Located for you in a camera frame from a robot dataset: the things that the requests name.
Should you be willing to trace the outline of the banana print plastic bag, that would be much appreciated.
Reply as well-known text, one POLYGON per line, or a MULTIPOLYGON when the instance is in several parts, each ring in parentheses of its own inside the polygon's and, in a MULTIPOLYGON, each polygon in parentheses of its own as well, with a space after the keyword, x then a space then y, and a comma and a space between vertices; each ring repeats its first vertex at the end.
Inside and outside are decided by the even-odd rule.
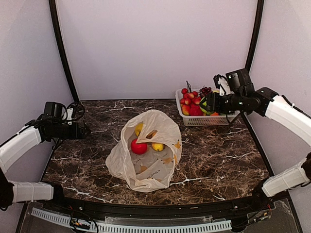
POLYGON ((177 123, 162 111, 148 110, 125 124, 120 141, 111 150, 105 164, 109 173, 125 180, 130 189, 147 193, 170 186, 181 156, 182 139, 177 123), (137 137, 135 127, 139 123, 143 123, 143 128, 137 137), (144 154, 132 152, 133 139, 148 144, 144 154), (153 142, 164 144, 164 150, 153 150, 153 142))

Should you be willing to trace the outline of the yellow orange toy mango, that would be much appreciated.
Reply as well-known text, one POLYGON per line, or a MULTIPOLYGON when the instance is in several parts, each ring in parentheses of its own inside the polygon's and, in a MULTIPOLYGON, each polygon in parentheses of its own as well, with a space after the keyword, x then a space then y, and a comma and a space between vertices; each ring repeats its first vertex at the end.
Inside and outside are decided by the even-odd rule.
POLYGON ((163 150, 164 150, 164 144, 153 142, 153 143, 152 143, 152 148, 153 148, 153 150, 155 150, 155 151, 163 151, 163 150))

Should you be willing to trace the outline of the green toy pear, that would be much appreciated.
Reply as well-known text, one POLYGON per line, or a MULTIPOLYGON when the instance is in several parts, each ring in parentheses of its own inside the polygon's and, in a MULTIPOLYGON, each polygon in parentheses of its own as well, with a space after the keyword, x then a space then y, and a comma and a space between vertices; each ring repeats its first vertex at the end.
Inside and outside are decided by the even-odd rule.
POLYGON ((206 99, 206 97, 203 97, 200 100, 199 106, 200 106, 201 111, 204 113, 204 115, 207 115, 208 111, 207 111, 207 99, 206 99))

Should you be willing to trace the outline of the purple toy grapes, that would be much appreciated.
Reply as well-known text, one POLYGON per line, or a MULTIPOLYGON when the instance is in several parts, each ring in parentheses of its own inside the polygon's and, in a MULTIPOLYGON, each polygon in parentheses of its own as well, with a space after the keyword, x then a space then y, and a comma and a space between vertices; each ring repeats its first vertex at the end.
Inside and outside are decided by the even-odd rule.
POLYGON ((203 86, 203 87, 199 90, 199 95, 200 95, 201 98, 207 96, 209 93, 212 93, 212 88, 211 88, 211 87, 203 86))

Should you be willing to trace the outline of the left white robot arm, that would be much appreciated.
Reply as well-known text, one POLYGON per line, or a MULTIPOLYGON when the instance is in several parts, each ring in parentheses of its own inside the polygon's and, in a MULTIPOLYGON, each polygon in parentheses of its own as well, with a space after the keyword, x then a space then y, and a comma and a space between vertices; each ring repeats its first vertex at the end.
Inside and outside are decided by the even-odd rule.
POLYGON ((0 146, 0 209, 20 202, 47 200, 57 211, 69 207, 64 197, 63 187, 51 182, 14 182, 5 174, 9 168, 30 149, 53 139, 58 141, 85 139, 90 133, 86 123, 80 119, 85 107, 79 102, 65 106, 57 102, 47 102, 43 113, 29 121, 16 134, 0 146))

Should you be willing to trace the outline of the red cherry bunch toy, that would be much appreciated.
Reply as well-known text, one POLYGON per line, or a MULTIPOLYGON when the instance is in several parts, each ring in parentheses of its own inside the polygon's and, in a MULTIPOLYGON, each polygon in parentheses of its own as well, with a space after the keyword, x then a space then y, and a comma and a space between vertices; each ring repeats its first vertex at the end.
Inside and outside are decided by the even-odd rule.
POLYGON ((180 107, 185 106, 198 106, 201 100, 202 90, 193 89, 189 81, 186 81, 186 87, 178 91, 180 94, 179 103, 180 107))

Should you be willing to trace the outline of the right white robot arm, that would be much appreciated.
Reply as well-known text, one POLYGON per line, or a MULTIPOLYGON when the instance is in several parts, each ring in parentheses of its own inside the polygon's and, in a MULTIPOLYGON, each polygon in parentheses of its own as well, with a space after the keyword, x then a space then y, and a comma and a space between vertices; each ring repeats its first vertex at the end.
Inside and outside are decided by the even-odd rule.
MULTIPOLYGON (((205 97, 203 109, 221 114, 256 112, 283 125, 308 145, 311 143, 311 117, 268 87, 255 90, 247 69, 216 75, 213 79, 219 92, 205 97)), ((310 183, 311 156, 308 154, 291 168, 261 182, 248 199, 248 207, 257 211, 266 204, 267 198, 310 183)))

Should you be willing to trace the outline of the red toy apple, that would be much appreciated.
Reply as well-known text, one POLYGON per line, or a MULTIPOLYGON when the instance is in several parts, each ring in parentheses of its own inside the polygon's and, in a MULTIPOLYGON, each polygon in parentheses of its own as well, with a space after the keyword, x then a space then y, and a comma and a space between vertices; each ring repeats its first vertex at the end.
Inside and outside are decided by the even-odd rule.
POLYGON ((200 106, 192 106, 190 108, 190 116, 203 116, 204 113, 203 111, 201 110, 200 106))
POLYGON ((134 154, 142 155, 148 149, 147 143, 137 143, 137 139, 133 139, 131 142, 131 150, 134 154))

